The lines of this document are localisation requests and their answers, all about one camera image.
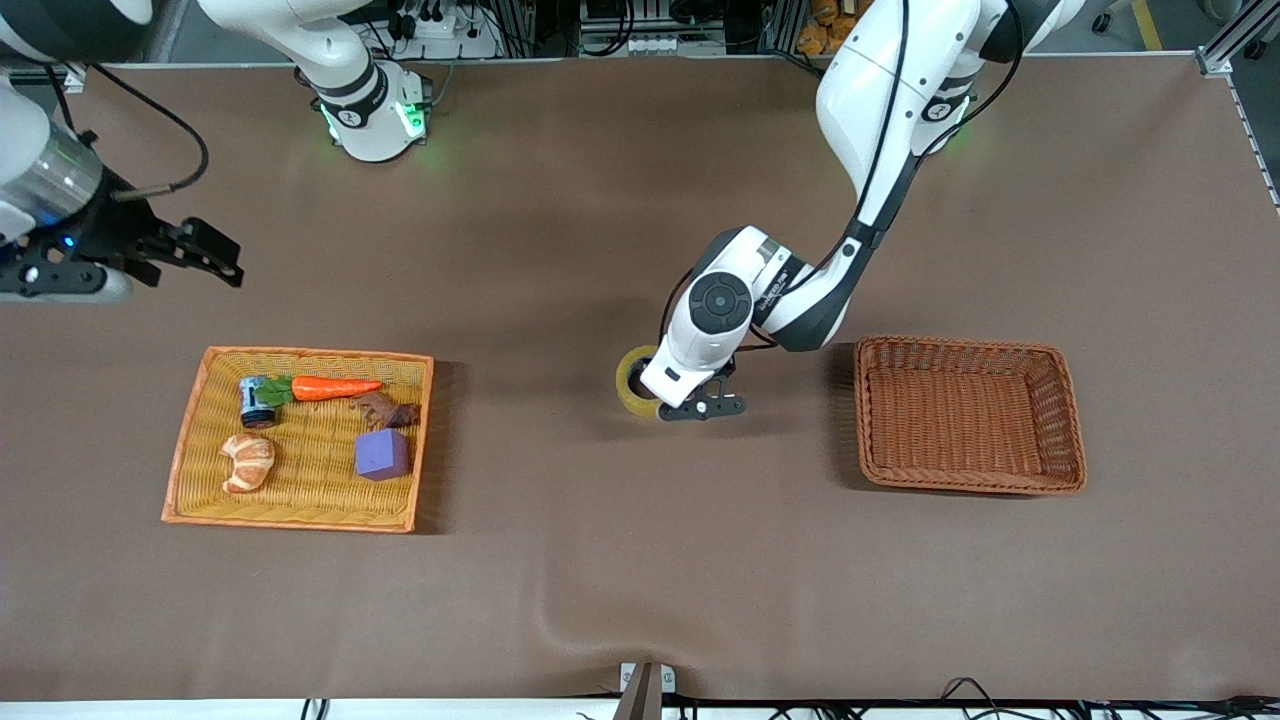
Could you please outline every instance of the brown table surface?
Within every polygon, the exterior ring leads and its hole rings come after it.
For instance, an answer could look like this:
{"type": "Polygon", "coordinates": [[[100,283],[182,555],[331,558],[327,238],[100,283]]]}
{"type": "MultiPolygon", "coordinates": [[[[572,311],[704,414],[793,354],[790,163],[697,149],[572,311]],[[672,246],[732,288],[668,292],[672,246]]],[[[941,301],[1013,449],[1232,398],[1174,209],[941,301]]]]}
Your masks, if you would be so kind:
{"type": "MultiPolygon", "coordinates": [[[[1091,482],[1020,501],[869,492],[847,345],[744,357],[735,420],[614,398],[717,232],[817,259],[844,227],[785,63],[465,67],[381,165],[287,69],[127,77],[212,151],[157,211],[215,223],[248,274],[0,306],[0,697],[570,694],[650,656],[708,697],[1276,691],[1280,220],[1190,58],[1028,59],[854,296],[841,342],[1064,350],[1091,482]],[[444,361],[424,533],[161,524],[209,345],[444,361]]],[[[136,183],[195,161],[101,78],[74,110],[136,183]]]]}

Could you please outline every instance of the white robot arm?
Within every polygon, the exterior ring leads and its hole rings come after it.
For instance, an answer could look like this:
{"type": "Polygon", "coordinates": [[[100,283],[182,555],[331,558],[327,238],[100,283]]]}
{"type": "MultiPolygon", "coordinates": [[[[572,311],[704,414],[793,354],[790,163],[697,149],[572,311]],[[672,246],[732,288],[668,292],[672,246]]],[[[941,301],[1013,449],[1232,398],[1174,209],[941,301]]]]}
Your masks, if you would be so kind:
{"type": "Polygon", "coordinates": [[[815,269],[754,227],[721,233],[691,270],[640,382],[663,419],[739,414],[724,378],[749,329],[788,351],[817,350],[906,196],[922,158],[942,146],[984,60],[1010,61],[1065,24],[1083,0],[877,0],[818,87],[822,133],[858,192],[854,217],[815,269]],[[718,380],[722,397],[703,387],[718,380]]]}
{"type": "Polygon", "coordinates": [[[200,0],[219,26],[284,53],[320,96],[329,132],[367,163],[389,160],[426,135],[422,76],[375,61],[338,15],[369,0],[200,0]]]}
{"type": "Polygon", "coordinates": [[[4,65],[124,60],[146,40],[151,0],[0,0],[0,302],[120,302],[154,261],[198,268],[233,287],[239,246],[197,218],[170,225],[145,195],[19,95],[4,65]]]}

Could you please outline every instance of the purple cube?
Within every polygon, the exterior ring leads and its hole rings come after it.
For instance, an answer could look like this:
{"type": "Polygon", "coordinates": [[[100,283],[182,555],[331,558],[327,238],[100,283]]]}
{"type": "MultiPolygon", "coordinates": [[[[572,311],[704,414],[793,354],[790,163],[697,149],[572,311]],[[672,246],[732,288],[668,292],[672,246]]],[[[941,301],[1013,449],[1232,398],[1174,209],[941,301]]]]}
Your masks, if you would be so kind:
{"type": "Polygon", "coordinates": [[[408,441],[388,428],[356,437],[356,474],[387,480],[408,473],[408,441]]]}

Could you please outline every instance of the brown wicker basket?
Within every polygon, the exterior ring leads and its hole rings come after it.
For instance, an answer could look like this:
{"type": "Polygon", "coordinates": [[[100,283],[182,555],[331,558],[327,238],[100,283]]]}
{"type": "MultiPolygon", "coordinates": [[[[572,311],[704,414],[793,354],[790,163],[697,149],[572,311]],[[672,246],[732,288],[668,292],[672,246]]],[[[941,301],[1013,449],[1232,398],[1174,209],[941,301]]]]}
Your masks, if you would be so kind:
{"type": "Polygon", "coordinates": [[[1044,345],[864,337],[858,455],[881,486],[1074,495],[1085,483],[1071,377],[1044,345]]]}
{"type": "Polygon", "coordinates": [[[413,530],[435,361],[422,355],[297,347],[210,347],[196,373],[173,454],[165,523],[407,533],[413,530]],[[230,495],[221,483],[230,460],[223,442],[242,432],[244,375],[351,377],[383,380],[397,402],[420,404],[421,420],[403,428],[412,470],[371,482],[356,474],[356,436],[369,432],[349,400],[293,402],[279,424],[257,430],[275,443],[275,466],[261,488],[230,495]]]}

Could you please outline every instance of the black cable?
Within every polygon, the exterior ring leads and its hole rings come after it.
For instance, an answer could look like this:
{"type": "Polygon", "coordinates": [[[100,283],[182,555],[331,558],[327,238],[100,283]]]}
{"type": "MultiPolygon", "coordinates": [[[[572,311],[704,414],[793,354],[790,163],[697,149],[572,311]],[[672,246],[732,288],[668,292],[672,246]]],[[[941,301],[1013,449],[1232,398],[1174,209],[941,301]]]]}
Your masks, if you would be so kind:
{"type": "Polygon", "coordinates": [[[45,77],[49,78],[49,85],[54,86],[54,95],[58,96],[58,106],[63,111],[63,122],[67,123],[67,129],[76,132],[76,122],[72,120],[72,109],[67,105],[67,94],[63,92],[63,83],[58,82],[58,76],[54,73],[52,65],[45,65],[45,77]]]}
{"type": "Polygon", "coordinates": [[[755,336],[755,340],[762,341],[764,345],[745,345],[737,348],[739,352],[746,352],[749,350],[771,350],[778,346],[778,341],[755,329],[754,324],[749,325],[749,328],[751,329],[751,334],[755,336]]]}
{"type": "Polygon", "coordinates": [[[667,316],[671,314],[671,304],[676,301],[676,293],[684,287],[685,281],[694,277],[694,269],[689,268],[685,274],[680,275],[676,281],[676,287],[671,288],[671,295],[667,296],[667,305],[662,309],[662,324],[658,325],[658,343],[662,345],[662,336],[667,334],[667,316]]]}
{"type": "MultiPolygon", "coordinates": [[[[906,28],[909,17],[910,17],[910,3],[909,0],[902,0],[902,27],[899,35],[897,61],[895,63],[893,67],[893,87],[888,92],[888,106],[884,108],[884,119],[881,122],[879,137],[876,140],[876,151],[872,154],[870,167],[867,169],[867,184],[863,186],[863,192],[858,197],[858,204],[854,205],[855,220],[858,219],[859,215],[863,214],[863,206],[867,204],[867,196],[870,195],[872,182],[876,178],[876,169],[879,167],[881,152],[884,150],[884,136],[888,135],[888,123],[893,118],[893,102],[897,100],[897,86],[901,85],[902,82],[902,64],[906,60],[906,36],[908,36],[906,28]]],[[[805,283],[813,279],[814,275],[817,275],[823,268],[827,266],[828,263],[831,263],[831,260],[836,256],[836,252],[840,252],[840,247],[842,245],[845,245],[844,236],[840,237],[836,245],[831,246],[831,250],[827,252],[827,255],[817,265],[813,266],[813,270],[809,274],[800,278],[800,281],[796,282],[794,286],[783,290],[778,295],[778,297],[780,299],[786,297],[792,292],[804,287],[805,283]]]]}
{"type": "Polygon", "coordinates": [[[1021,65],[1023,63],[1023,46],[1025,45],[1024,42],[1025,36],[1023,32],[1023,17],[1018,13],[1018,8],[1014,5],[1014,0],[1005,0],[1005,4],[1009,5],[1009,14],[1012,15],[1014,29],[1018,32],[1018,46],[1016,46],[1018,50],[1014,53],[1014,61],[1009,65],[1009,72],[1005,73],[1005,79],[1000,81],[1000,85],[996,86],[995,92],[992,92],[989,97],[979,102],[973,113],[969,113],[968,115],[961,118],[959,123],[956,123],[954,127],[947,128],[946,132],[933,138],[933,142],[925,146],[924,152],[920,152],[920,156],[915,160],[915,167],[911,168],[911,174],[908,178],[908,184],[910,184],[910,181],[915,179],[915,172],[920,169],[920,164],[923,164],[924,159],[929,156],[929,152],[933,152],[933,150],[938,145],[946,142],[947,138],[960,132],[960,128],[969,124],[969,122],[980,115],[983,110],[989,108],[991,104],[995,102],[996,99],[1000,97],[1002,92],[1005,92],[1005,88],[1009,87],[1009,83],[1014,79],[1014,74],[1018,73],[1018,67],[1021,65]]]}
{"type": "Polygon", "coordinates": [[[556,0],[556,15],[557,15],[556,20],[559,24],[558,29],[559,29],[561,37],[564,40],[564,56],[568,58],[568,49],[572,47],[572,49],[577,50],[579,49],[579,44],[568,33],[568,27],[572,23],[564,22],[564,12],[563,12],[563,6],[562,5],[563,5],[562,0],[556,0]]]}
{"type": "Polygon", "coordinates": [[[969,720],[982,720],[983,717],[988,717],[991,715],[996,715],[998,717],[1001,714],[1012,715],[1014,717],[1021,717],[1023,720],[1044,720],[1043,717],[1037,717],[1036,715],[1028,715],[1025,712],[1019,712],[1016,710],[1006,710],[1004,707],[992,707],[991,710],[983,710],[982,712],[973,716],[968,716],[966,714],[966,716],[969,717],[969,720]]]}
{"type": "Polygon", "coordinates": [[[636,9],[631,4],[631,0],[618,0],[618,3],[621,5],[621,12],[618,14],[618,33],[604,47],[604,50],[588,50],[584,47],[580,53],[593,58],[607,58],[618,50],[622,50],[627,45],[627,41],[631,40],[631,33],[636,27],[636,9]]]}
{"type": "Polygon", "coordinates": [[[991,700],[989,694],[987,694],[987,689],[982,687],[982,683],[979,683],[978,680],[974,680],[973,678],[969,678],[968,675],[964,676],[964,678],[952,678],[947,683],[946,689],[942,691],[942,694],[938,696],[938,700],[947,700],[947,698],[950,698],[951,696],[954,696],[956,693],[956,691],[959,691],[960,688],[963,688],[965,685],[969,685],[973,689],[978,691],[978,693],[982,694],[982,698],[986,700],[988,703],[991,703],[992,707],[996,706],[996,702],[993,700],[991,700]]]}
{"type": "Polygon", "coordinates": [[[164,115],[164,117],[169,118],[170,120],[173,120],[174,124],[177,124],[182,129],[187,131],[187,135],[189,135],[196,141],[196,145],[200,146],[200,164],[196,167],[196,169],[189,176],[182,178],[178,182],[172,182],[172,183],[168,183],[168,184],[157,184],[157,186],[154,186],[154,187],[146,187],[146,188],[141,188],[141,190],[131,190],[131,191],[125,191],[125,192],[118,192],[115,195],[115,199],[116,200],[140,200],[140,199],[143,199],[143,197],[155,197],[156,195],[168,195],[170,192],[177,192],[177,191],[179,191],[179,190],[182,190],[184,187],[191,187],[192,184],[195,184],[196,181],[198,181],[201,178],[201,176],[205,174],[205,170],[209,169],[209,146],[205,145],[205,138],[200,137],[200,133],[196,132],[196,128],[193,128],[189,124],[187,124],[186,120],[183,120],[182,118],[179,118],[178,115],[175,115],[172,110],[169,110],[164,105],[161,105],[161,104],[156,102],[155,100],[147,97],[141,90],[138,90],[138,88],[133,87],[132,85],[124,82],[123,79],[115,77],[114,73],[111,73],[110,70],[108,70],[102,65],[99,65],[99,64],[95,63],[95,64],[91,64],[90,67],[93,68],[95,70],[97,70],[99,73],[101,73],[102,77],[105,77],[106,79],[109,79],[113,83],[118,85],[122,90],[124,90],[129,95],[132,95],[132,96],[137,97],[138,100],[141,100],[142,102],[145,102],[152,110],[155,110],[155,111],[160,113],[161,115],[164,115]]]}
{"type": "MultiPolygon", "coordinates": [[[[472,10],[475,10],[475,5],[471,5],[471,9],[472,9],[472,10]]],[[[488,26],[488,27],[489,27],[489,29],[492,29],[492,31],[497,31],[497,32],[500,32],[500,33],[503,35],[503,37],[506,37],[507,40],[511,40],[511,41],[515,41],[515,42],[520,42],[521,45],[525,45],[525,46],[527,46],[527,47],[529,47],[529,51],[527,51],[527,53],[532,53],[532,51],[538,50],[538,44],[536,44],[536,42],[531,41],[531,40],[526,40],[526,38],[524,38],[524,37],[520,37],[520,36],[517,36],[517,35],[512,35],[512,33],[511,33],[511,32],[509,32],[509,31],[508,31],[508,29],[507,29],[507,28],[506,28],[506,27],[504,27],[504,26],[502,24],[502,20],[500,20],[500,19],[498,18],[498,13],[497,13],[497,12],[494,12],[494,14],[493,14],[493,19],[489,19],[489,15],[484,13],[484,9],[481,9],[480,14],[481,14],[481,15],[484,15],[484,24],[485,24],[485,26],[488,26]]],[[[472,15],[472,14],[471,14],[470,12],[467,13],[467,20],[468,20],[468,22],[470,22],[470,23],[471,23],[472,26],[475,26],[475,24],[476,24],[476,19],[475,19],[475,15],[472,15]]],[[[527,53],[526,53],[525,50],[521,50],[521,54],[522,54],[524,56],[526,56],[526,58],[529,56],[529,55],[527,55],[527,53]]]]}
{"type": "Polygon", "coordinates": [[[360,19],[364,20],[364,23],[369,28],[369,31],[372,32],[374,37],[378,38],[378,44],[383,46],[383,54],[387,55],[388,60],[390,60],[392,59],[392,51],[390,51],[389,47],[387,47],[387,42],[383,41],[383,36],[378,35],[378,28],[375,28],[374,23],[371,23],[369,20],[369,15],[365,14],[365,9],[364,8],[357,8],[356,12],[360,13],[360,19]]]}
{"type": "MultiPolygon", "coordinates": [[[[758,42],[759,40],[760,40],[760,33],[755,33],[754,37],[749,37],[746,40],[735,40],[733,42],[727,42],[726,41],[726,42],[721,42],[721,45],[724,46],[724,47],[741,47],[744,45],[750,45],[753,42],[758,42]]],[[[814,69],[820,70],[820,68],[818,68],[817,65],[814,65],[814,69]]]]}
{"type": "Polygon", "coordinates": [[[776,55],[778,58],[782,58],[783,60],[791,63],[792,65],[800,68],[801,70],[812,74],[818,79],[822,79],[822,76],[826,73],[826,70],[823,70],[818,65],[814,65],[813,61],[809,60],[808,55],[792,55],[791,53],[787,53],[786,50],[778,50],[777,47],[768,47],[762,53],[765,55],[776,55]]]}
{"type": "MultiPolygon", "coordinates": [[[[302,701],[302,715],[298,716],[298,720],[307,720],[307,711],[308,710],[311,710],[311,698],[310,697],[306,698],[305,701],[302,701]]],[[[315,720],[324,720],[328,715],[329,715],[329,701],[328,700],[316,701],[316,716],[315,716],[315,720]]]]}

